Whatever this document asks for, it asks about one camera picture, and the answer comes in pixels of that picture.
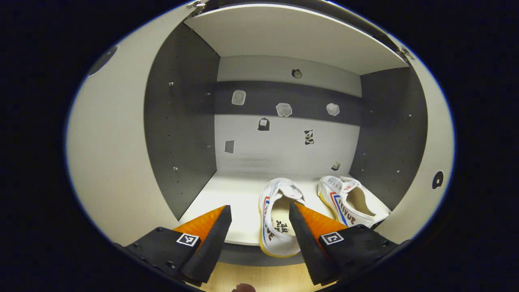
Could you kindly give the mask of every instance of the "white back panel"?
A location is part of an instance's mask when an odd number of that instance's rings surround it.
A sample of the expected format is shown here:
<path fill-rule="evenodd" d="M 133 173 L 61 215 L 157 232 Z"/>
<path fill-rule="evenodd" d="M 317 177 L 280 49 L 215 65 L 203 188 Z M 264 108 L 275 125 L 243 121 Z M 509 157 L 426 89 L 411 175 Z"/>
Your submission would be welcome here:
<path fill-rule="evenodd" d="M 245 4 L 208 11 L 185 21 L 221 57 L 304 59 L 363 75 L 407 67 L 366 33 L 310 10 Z"/>
<path fill-rule="evenodd" d="M 267 116 L 270 131 L 259 131 L 259 115 L 214 117 L 218 171 L 252 174 L 346 175 L 359 138 L 359 126 L 305 118 Z M 305 145 L 306 130 L 314 144 Z M 224 152 L 225 141 L 235 140 L 234 153 Z M 335 161 L 340 168 L 333 171 Z"/>
<path fill-rule="evenodd" d="M 303 77 L 296 79 L 292 70 Z M 234 56 L 220 58 L 218 81 L 274 81 L 344 92 L 362 97 L 360 76 L 337 67 L 285 57 Z"/>
<path fill-rule="evenodd" d="M 388 36 L 395 44 L 402 45 L 392 35 Z M 416 236 L 431 219 L 442 202 L 454 166 L 454 127 L 445 96 L 424 63 L 409 51 L 415 57 L 409 61 L 424 89 L 428 128 L 424 155 L 413 183 L 393 213 L 376 228 L 396 243 Z M 443 184 L 433 190 L 432 180 L 439 170 L 444 175 Z"/>
<path fill-rule="evenodd" d="M 123 246 L 178 221 L 157 185 L 144 136 L 144 92 L 157 52 L 192 10 L 180 6 L 140 27 L 85 79 L 72 106 L 66 157 L 85 212 Z"/>

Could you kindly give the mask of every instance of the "gray side panel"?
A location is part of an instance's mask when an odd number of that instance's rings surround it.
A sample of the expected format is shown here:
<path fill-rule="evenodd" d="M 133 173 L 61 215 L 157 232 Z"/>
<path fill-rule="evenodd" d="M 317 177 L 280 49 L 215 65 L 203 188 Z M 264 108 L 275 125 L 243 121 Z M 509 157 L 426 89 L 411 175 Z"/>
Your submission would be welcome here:
<path fill-rule="evenodd" d="M 214 95 L 208 92 L 214 89 L 219 62 L 214 50 L 181 23 L 149 73 L 146 145 L 158 186 L 177 219 L 216 172 Z"/>
<path fill-rule="evenodd" d="M 233 92 L 246 93 L 244 105 L 232 104 Z M 311 118 L 351 125 L 360 125 L 362 99 L 353 95 L 319 87 L 270 82 L 270 81 L 224 81 L 215 89 L 216 114 L 278 115 L 278 103 L 288 103 L 292 108 L 290 117 Z M 339 114 L 332 116 L 326 105 L 339 105 Z"/>
<path fill-rule="evenodd" d="M 225 243 L 218 259 L 220 262 L 242 266 L 276 267 L 304 263 L 301 253 L 290 258 L 275 258 L 264 254 L 259 246 Z"/>
<path fill-rule="evenodd" d="M 425 96 L 412 67 L 362 75 L 361 82 L 366 104 L 350 174 L 393 210 L 424 155 Z"/>

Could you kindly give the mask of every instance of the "white sneaker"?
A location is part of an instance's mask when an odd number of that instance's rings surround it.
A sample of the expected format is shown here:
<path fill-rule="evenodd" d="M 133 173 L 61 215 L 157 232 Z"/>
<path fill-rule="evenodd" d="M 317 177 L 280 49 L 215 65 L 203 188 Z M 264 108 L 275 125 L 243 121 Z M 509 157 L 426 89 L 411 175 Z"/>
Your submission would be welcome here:
<path fill-rule="evenodd" d="M 370 228 L 389 215 L 378 216 L 368 208 L 362 185 L 353 178 L 325 176 L 319 181 L 318 193 L 335 219 L 348 227 L 363 224 Z"/>
<path fill-rule="evenodd" d="M 305 204 L 302 190 L 290 179 L 271 180 L 259 196 L 262 216 L 261 250 L 271 257 L 287 258 L 301 249 L 289 220 L 290 203 Z"/>

